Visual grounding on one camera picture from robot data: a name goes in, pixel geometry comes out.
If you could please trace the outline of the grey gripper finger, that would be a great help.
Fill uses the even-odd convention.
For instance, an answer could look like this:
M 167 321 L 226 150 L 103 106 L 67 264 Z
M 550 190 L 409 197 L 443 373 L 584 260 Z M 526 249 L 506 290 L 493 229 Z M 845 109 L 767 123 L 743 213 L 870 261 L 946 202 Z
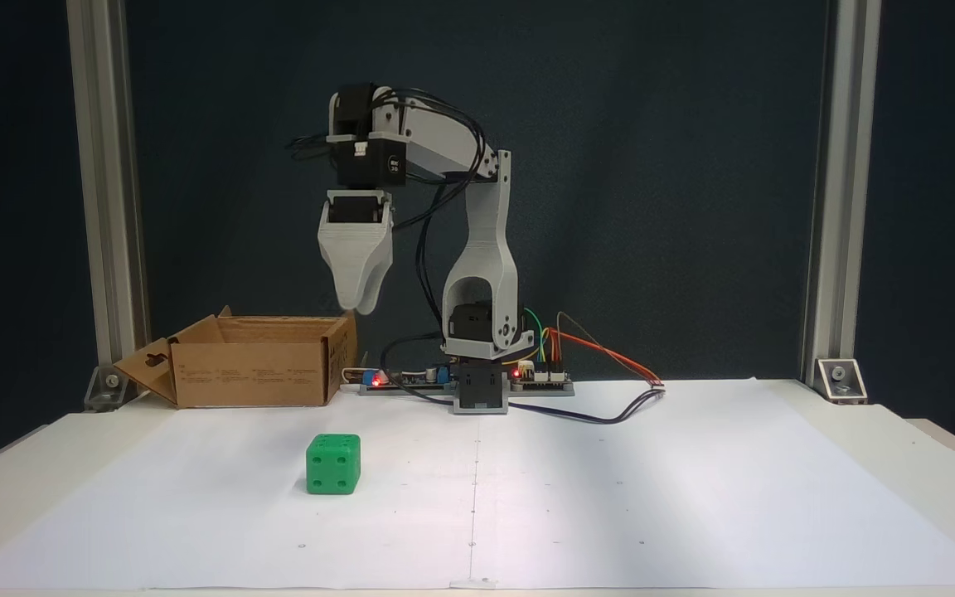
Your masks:
M 359 311 L 364 265 L 385 228 L 323 228 L 318 244 L 329 265 L 341 309 Z
M 372 246 L 364 265 L 364 284 L 361 287 L 359 303 L 360 314 L 368 316 L 376 309 L 385 276 L 393 264 L 393 259 L 393 230 L 386 228 L 378 242 Z

